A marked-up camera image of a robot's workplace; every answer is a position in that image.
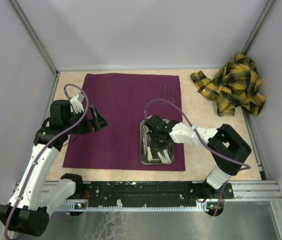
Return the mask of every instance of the metal frame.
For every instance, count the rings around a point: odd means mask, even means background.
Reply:
[[[23,23],[25,29],[28,31],[33,44],[37,47],[39,53],[41,54],[42,58],[46,62],[46,64],[49,66],[50,70],[55,74],[55,79],[53,81],[52,87],[51,87],[51,94],[50,98],[48,100],[47,105],[45,106],[45,114],[44,118],[46,118],[49,114],[49,105],[53,101],[54,94],[56,91],[56,87],[59,80],[59,72],[57,68],[55,67],[49,53],[47,52],[46,48],[44,47],[42,41],[39,39],[38,35],[36,34],[35,30],[33,29],[32,25],[30,24],[29,20],[25,16],[22,8],[18,4],[17,0],[8,0],[11,3],[11,6],[15,10],[17,16]],[[251,32],[243,50],[243,54],[247,54],[254,39],[256,38],[258,32],[260,31],[262,25],[264,24],[265,20],[267,19],[267,16],[273,9],[275,0],[268,0],[262,14],[260,15],[253,31]],[[264,157],[259,145],[259,141],[257,139],[256,130],[254,128],[253,123],[251,122],[251,117],[249,113],[243,109],[243,114],[245,117],[246,125],[248,128],[248,132],[252,141],[252,146],[254,149],[254,153],[256,156],[256,160],[259,165],[260,171],[264,171],[265,176],[268,176],[267,169],[264,164]],[[45,185],[43,187],[42,192],[49,191],[54,185],[56,185],[57,182],[47,181],[45,182]],[[234,199],[228,199],[227,201],[236,202],[236,201],[243,201],[243,202],[259,202],[259,201],[268,201],[271,203],[272,210],[273,210],[273,216],[275,218],[275,221],[277,223],[277,228],[279,230],[281,239],[282,239],[282,193],[280,191],[278,182],[275,180],[263,180],[263,181],[231,181],[233,186],[233,192],[234,192]],[[72,205],[73,203],[65,202],[65,205]],[[90,211],[113,211],[113,209],[88,209]],[[196,211],[197,209],[182,209],[183,211]],[[165,211],[175,211],[175,209],[165,209]]]

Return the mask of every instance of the beige tabletop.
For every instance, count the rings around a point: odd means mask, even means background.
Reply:
[[[182,110],[190,121],[200,127],[218,128],[222,124],[230,124],[250,145],[251,140],[247,131],[242,109],[236,108],[235,116],[226,115],[219,117],[216,114],[216,103],[205,99],[197,92],[190,74],[199,70],[130,70],[130,71],[92,71],[92,72],[62,72],[56,89],[54,100],[66,99],[63,93],[65,84],[72,83],[82,87],[87,73],[124,73],[124,74],[153,74],[179,76],[182,95]],[[203,70],[205,75],[212,78],[217,70]],[[78,91],[68,88],[72,96]],[[47,181],[58,181],[64,173],[78,174],[84,181],[202,181],[213,169],[215,161],[209,151],[202,147],[184,145],[185,171],[143,171],[143,170],[108,170],[108,169],[84,169],[62,167],[67,146],[63,147],[47,176]],[[246,161],[252,168],[245,170],[231,178],[231,180],[260,180],[258,165],[254,152]]]

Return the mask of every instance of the yellow and black plaid cloth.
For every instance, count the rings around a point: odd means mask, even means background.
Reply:
[[[241,53],[235,62],[228,62],[215,74],[213,80],[202,71],[191,74],[198,92],[217,102],[217,115],[235,115],[235,107],[243,106],[250,113],[258,115],[265,103],[265,96],[258,93],[262,85],[255,62]]]

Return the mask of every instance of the floor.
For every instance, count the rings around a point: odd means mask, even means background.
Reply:
[[[73,83],[81,87],[87,73],[125,73],[125,74],[145,74],[145,75],[174,75],[179,76],[182,94],[182,109],[189,117],[190,121],[200,127],[218,128],[222,124],[230,124],[245,141],[252,146],[246,127],[242,109],[236,108],[235,116],[226,115],[219,117],[216,114],[216,103],[205,99],[194,86],[190,74],[197,70],[130,70],[130,71],[92,71],[92,72],[62,72],[56,89],[54,100],[66,99],[63,93],[63,86]],[[205,69],[204,74],[212,78],[216,69]],[[77,93],[73,88],[68,88],[69,94]],[[47,181],[58,181],[64,173],[78,174],[84,181],[202,181],[213,169],[215,161],[212,155],[201,147],[184,145],[185,151],[185,171],[139,171],[139,170],[108,170],[108,169],[79,169],[63,168],[63,161],[66,153],[66,146],[53,163],[47,176]],[[258,165],[254,153],[251,153],[246,161],[252,168],[238,173],[231,180],[261,180]]]
[[[64,217],[65,213],[53,214]],[[279,240],[269,202],[228,202],[219,217],[204,212],[85,212],[50,219],[40,237],[23,240]]]

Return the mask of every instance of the purple mat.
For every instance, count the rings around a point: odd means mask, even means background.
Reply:
[[[144,107],[153,99],[164,97],[181,108],[181,89],[178,76],[139,74],[88,74],[83,90],[89,104],[110,122],[101,131],[80,135],[70,143],[63,163],[64,168],[185,171],[184,147],[174,144],[175,160],[166,165],[144,165],[141,162],[140,123]],[[148,115],[182,121],[182,115],[172,106],[155,102],[148,107]]]

